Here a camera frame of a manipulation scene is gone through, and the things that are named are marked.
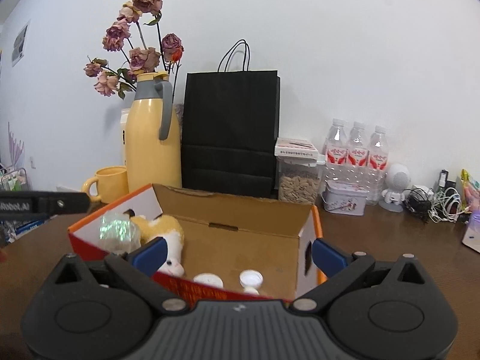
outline water bottle label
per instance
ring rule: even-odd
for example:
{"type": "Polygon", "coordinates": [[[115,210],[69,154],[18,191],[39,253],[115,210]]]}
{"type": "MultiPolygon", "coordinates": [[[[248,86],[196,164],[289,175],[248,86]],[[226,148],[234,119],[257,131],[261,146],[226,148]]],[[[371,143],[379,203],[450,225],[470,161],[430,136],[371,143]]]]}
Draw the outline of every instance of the water bottle label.
{"type": "Polygon", "coordinates": [[[326,157],[330,164],[344,164],[347,159],[348,150],[343,147],[327,145],[326,157]]]}
{"type": "Polygon", "coordinates": [[[373,169],[383,170],[387,165],[387,158],[388,155],[370,154],[368,166],[373,169]]]}
{"type": "Polygon", "coordinates": [[[367,164],[368,150],[355,148],[349,150],[349,157],[347,162],[351,165],[364,167],[367,164]]]}

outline stuffed toy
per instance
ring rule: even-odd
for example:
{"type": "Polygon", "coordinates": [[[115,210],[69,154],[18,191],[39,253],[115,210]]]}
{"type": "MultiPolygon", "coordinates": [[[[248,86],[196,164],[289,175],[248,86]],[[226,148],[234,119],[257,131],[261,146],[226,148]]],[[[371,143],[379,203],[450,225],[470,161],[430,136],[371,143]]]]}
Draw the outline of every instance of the stuffed toy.
{"type": "Polygon", "coordinates": [[[158,269],[158,272],[182,277],[185,274],[180,261],[184,242],[183,229],[177,219],[170,215],[161,215],[153,221],[148,221],[143,215],[132,216],[130,220],[140,229],[142,245],[155,237],[163,237],[169,248],[166,261],[158,269]]]}

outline plastic bag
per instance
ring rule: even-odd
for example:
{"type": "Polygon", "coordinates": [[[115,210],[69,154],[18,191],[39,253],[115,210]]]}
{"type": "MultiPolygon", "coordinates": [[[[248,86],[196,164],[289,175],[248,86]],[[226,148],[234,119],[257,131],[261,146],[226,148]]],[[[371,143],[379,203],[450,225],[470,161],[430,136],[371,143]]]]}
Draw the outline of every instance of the plastic bag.
{"type": "Polygon", "coordinates": [[[98,246],[115,254],[131,253],[140,247],[140,230],[124,214],[108,211],[102,216],[98,246]]]}
{"type": "Polygon", "coordinates": [[[465,170],[462,169],[460,174],[462,179],[462,209],[465,210],[467,207],[469,210],[467,212],[472,212],[480,209],[480,184],[472,178],[472,176],[465,170]]]}

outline white charging cable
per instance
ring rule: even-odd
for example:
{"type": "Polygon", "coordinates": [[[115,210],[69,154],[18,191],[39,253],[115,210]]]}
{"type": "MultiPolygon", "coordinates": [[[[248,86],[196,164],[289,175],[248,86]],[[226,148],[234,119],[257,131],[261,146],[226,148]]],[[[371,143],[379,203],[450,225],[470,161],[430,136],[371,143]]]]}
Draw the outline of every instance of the white charging cable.
{"type": "Polygon", "coordinates": [[[453,188],[447,188],[445,191],[437,192],[433,196],[431,202],[431,207],[428,210],[428,215],[435,223],[439,222],[456,222],[458,217],[464,212],[468,211],[468,207],[464,210],[460,210],[462,206],[461,196],[458,191],[453,188]],[[452,190],[453,193],[447,196],[447,192],[452,190]],[[454,207],[455,212],[451,213],[452,207],[454,207]]]}

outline yellow mug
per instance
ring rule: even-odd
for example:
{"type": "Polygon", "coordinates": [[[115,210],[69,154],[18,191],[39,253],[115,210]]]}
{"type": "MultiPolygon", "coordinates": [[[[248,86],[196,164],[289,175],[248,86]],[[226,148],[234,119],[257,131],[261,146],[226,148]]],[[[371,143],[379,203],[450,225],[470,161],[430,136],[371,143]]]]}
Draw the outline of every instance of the yellow mug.
{"type": "Polygon", "coordinates": [[[128,194],[127,168],[125,166],[108,166],[98,169],[95,176],[89,178],[82,186],[92,203],[112,203],[128,194]],[[97,195],[90,195],[90,187],[97,184],[97,195]]]}

